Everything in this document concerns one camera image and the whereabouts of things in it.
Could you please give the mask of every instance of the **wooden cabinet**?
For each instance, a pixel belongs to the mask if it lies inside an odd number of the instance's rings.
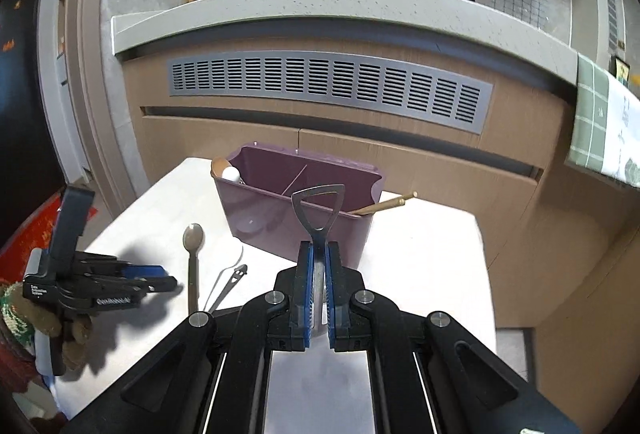
[[[639,232],[635,211],[578,289],[536,328],[538,388],[584,434],[602,432],[640,374]],[[625,406],[638,409],[634,400]]]
[[[487,264],[508,240],[537,185],[465,160],[338,134],[300,130],[300,148],[371,163],[385,173],[385,190],[415,190],[422,199],[471,212],[482,231]]]
[[[639,193],[565,164],[561,135],[536,193],[489,270],[498,327],[535,327],[596,266],[637,208]]]
[[[252,141],[298,146],[298,130],[203,118],[144,116],[136,128],[149,181],[155,183],[187,157],[215,158]]]

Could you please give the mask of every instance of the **metal spoon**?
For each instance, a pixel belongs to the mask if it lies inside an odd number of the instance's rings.
[[[182,245],[189,252],[189,273],[187,297],[189,315],[198,311],[198,250],[204,240],[204,231],[198,223],[191,223],[184,229]]]

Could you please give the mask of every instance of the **white table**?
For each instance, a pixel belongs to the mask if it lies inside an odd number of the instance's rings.
[[[207,298],[213,302],[231,267],[240,262],[248,266],[248,274],[220,308],[242,305],[273,289],[276,274],[293,263],[231,236],[209,167],[209,160],[187,158],[87,250],[161,264],[186,287],[188,254],[182,231],[197,222],[206,234],[199,254],[200,308]],[[382,199],[395,196],[383,192]],[[391,298],[401,310],[423,316],[446,311],[495,352],[491,290],[473,215],[418,199],[380,212],[358,269],[367,288]],[[95,318],[88,365],[55,381],[53,391],[62,411],[68,417],[77,414],[184,320],[186,293],[148,296],[138,310]],[[315,339],[305,353],[274,353],[265,432],[370,434],[368,381],[366,354],[334,353],[326,337]]]

